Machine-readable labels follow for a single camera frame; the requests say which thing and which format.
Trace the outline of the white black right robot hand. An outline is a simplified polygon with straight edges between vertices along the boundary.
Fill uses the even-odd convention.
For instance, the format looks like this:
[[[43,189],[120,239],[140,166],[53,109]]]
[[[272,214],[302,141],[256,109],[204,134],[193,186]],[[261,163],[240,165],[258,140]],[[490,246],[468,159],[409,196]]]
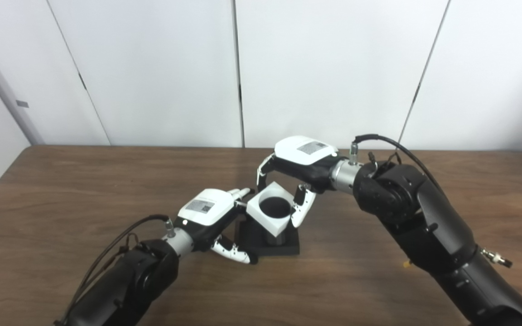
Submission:
[[[300,180],[290,211],[290,222],[298,228],[317,195],[334,189],[331,172],[341,159],[334,146],[306,136],[290,136],[277,142],[274,151],[259,165],[257,189],[266,188],[267,175],[273,171]]]

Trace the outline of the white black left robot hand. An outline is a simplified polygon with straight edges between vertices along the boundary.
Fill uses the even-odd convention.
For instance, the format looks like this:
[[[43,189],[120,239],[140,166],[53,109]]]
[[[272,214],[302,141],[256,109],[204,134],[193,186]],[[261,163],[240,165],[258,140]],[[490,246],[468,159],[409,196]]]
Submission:
[[[245,213],[247,204],[242,199],[252,193],[250,188],[206,188],[179,210],[173,223],[175,235],[167,235],[165,240],[180,258],[212,250],[241,264],[257,264],[255,254],[223,235],[236,217]]]

